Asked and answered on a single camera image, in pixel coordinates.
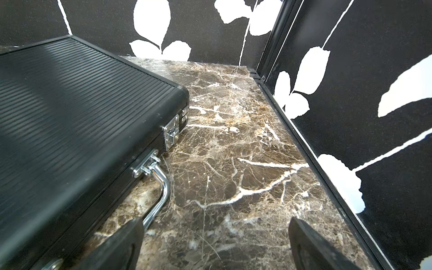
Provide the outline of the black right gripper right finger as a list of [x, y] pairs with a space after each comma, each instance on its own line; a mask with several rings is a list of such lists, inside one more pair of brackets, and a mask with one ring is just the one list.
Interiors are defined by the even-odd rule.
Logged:
[[289, 224], [291, 252], [298, 270], [358, 270], [307, 222], [293, 217]]

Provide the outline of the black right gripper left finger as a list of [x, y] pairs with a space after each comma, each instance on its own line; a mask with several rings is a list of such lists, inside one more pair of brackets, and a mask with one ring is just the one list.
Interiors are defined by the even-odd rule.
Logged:
[[142, 220], [132, 219], [73, 268], [75, 270], [134, 270], [143, 238]]

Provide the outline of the black ribbed carrying case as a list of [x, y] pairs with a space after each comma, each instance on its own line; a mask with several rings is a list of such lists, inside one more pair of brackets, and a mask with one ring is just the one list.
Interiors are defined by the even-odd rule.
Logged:
[[74, 36], [1, 54], [1, 268], [68, 264], [188, 119], [188, 90]]

